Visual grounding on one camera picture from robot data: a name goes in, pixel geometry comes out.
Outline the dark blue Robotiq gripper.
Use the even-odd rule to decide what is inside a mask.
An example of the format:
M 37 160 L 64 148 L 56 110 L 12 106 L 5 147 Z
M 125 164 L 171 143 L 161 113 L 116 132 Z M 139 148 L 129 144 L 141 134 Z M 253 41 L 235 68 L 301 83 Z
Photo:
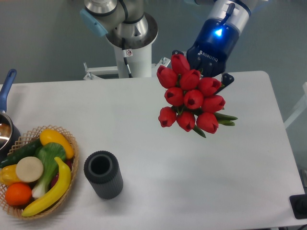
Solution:
M 204 77 L 215 77 L 225 72 L 226 62 L 239 38 L 238 31 L 227 25 L 221 25 L 216 19 L 205 21 L 194 44 L 187 50 L 187 60 L 191 69 L 202 69 Z M 180 50 L 173 50 L 172 55 L 184 55 Z M 234 77 L 223 73 L 221 87 L 217 95 L 234 82 Z

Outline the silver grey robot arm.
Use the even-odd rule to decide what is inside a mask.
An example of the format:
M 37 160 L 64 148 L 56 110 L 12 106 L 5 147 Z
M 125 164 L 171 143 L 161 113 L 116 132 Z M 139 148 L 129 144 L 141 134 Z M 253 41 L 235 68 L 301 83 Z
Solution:
M 158 27 L 143 6 L 141 0 L 87 0 L 80 11 L 87 28 L 113 46 L 120 78 L 150 77 L 157 70 L 152 64 L 152 43 Z M 215 0 L 185 52 L 190 66 L 202 70 L 204 77 L 222 75 L 222 82 L 231 84 L 234 79 L 225 72 L 226 62 L 256 6 L 255 0 Z

